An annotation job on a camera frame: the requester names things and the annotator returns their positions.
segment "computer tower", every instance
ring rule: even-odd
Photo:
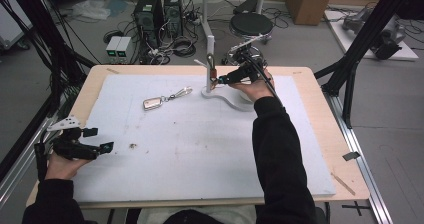
[[[161,0],[138,0],[134,9],[134,18],[137,29],[151,48],[158,48],[164,31],[160,29],[164,25],[163,10]]]
[[[168,37],[179,37],[183,35],[183,19],[181,0],[164,0],[163,9],[165,13],[166,33]]]

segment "tiled floor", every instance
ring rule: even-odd
[[[59,4],[64,9],[77,1],[67,0]],[[225,2],[210,5],[209,13],[227,5]],[[267,3],[265,7],[285,10],[282,3]],[[73,20],[70,24],[94,55],[106,63],[108,58],[104,51],[106,44],[102,42],[103,35],[116,29],[121,21],[131,20],[133,8],[132,4],[128,4],[125,11],[109,17],[107,21],[85,23]],[[222,8],[219,14],[230,12],[231,8]],[[219,19],[228,20],[229,17],[219,16]],[[290,18],[283,19],[288,23],[288,28],[275,28],[273,39],[267,45],[257,44],[269,65],[307,66],[315,72],[342,57],[343,52],[327,23],[297,26]],[[210,22],[210,25],[217,39],[215,54],[223,57],[240,40],[229,34],[227,23]],[[193,59],[204,59],[205,40],[201,29],[198,31],[200,37],[196,44],[196,55],[186,59],[172,57],[168,65],[195,65]],[[423,34],[415,37],[424,39]],[[74,35],[71,40],[80,54],[93,59]],[[409,37],[405,42],[410,47],[424,47],[424,44]],[[352,107],[354,131],[394,223],[414,224],[424,219],[424,52],[416,50],[416,54],[420,59],[415,62],[364,59],[357,70]],[[10,50],[0,56],[0,61],[0,157],[3,158],[48,96],[49,72],[34,49]],[[327,79],[324,77],[319,82],[323,84]],[[20,223],[35,180],[35,165],[31,165],[0,210],[1,224]],[[366,201],[358,204],[368,205]],[[332,223],[375,223],[370,210],[361,210],[359,215],[357,210],[342,208],[342,205],[354,203],[332,203]],[[99,223],[107,221],[108,210],[86,210],[84,213],[87,219]],[[114,223],[123,223],[116,220],[123,213],[124,210],[118,210]]]

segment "black stool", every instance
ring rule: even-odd
[[[272,22],[264,15],[257,13],[240,13],[233,16],[230,21],[231,33],[243,38],[245,42],[261,36],[259,40],[266,43],[271,37],[272,28]],[[249,43],[228,51],[226,61],[232,65],[242,64],[244,60],[240,58],[241,53],[248,54],[254,60],[263,60],[261,51]]]

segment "table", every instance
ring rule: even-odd
[[[218,66],[218,75],[226,74],[236,67]],[[314,197],[315,201],[365,200],[369,191],[355,161],[345,161],[343,155],[349,153],[348,146],[334,119],[334,116],[316,82],[312,71],[306,67],[268,67],[273,75],[292,76],[299,90],[316,138],[326,164],[331,172],[336,194],[333,196]],[[143,74],[143,75],[202,75],[204,67],[200,66],[117,66],[99,65],[91,69],[90,74],[71,110],[84,126],[91,109],[108,75]],[[27,204],[35,200],[36,187],[32,191]],[[170,205],[223,205],[226,203],[259,204],[262,200],[197,200],[184,203],[170,202],[128,202],[128,203],[84,203],[82,208],[123,208]]]

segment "black mount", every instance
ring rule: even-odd
[[[350,117],[359,62],[404,2],[405,0],[380,0],[346,54],[338,62],[314,74],[315,78],[319,79],[333,73],[330,80],[322,85],[322,91],[330,96],[338,96],[340,88],[346,82],[342,118],[348,128],[352,128]]]

